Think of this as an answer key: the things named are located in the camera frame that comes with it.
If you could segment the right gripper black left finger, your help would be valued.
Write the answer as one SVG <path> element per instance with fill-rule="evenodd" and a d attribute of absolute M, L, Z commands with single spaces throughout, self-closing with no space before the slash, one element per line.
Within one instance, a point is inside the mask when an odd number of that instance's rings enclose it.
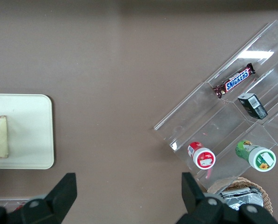
<path fill-rule="evenodd" d="M 8 224 L 60 224 L 77 197 L 76 174 L 67 173 L 44 197 L 8 214 Z"/>

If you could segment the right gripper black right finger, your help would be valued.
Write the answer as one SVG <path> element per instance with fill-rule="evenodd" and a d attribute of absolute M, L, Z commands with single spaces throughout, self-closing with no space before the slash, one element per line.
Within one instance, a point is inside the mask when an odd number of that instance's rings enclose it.
<path fill-rule="evenodd" d="M 220 199 L 205 196 L 190 172 L 181 175 L 181 195 L 187 213 L 178 224 L 238 224 L 238 211 Z"/>

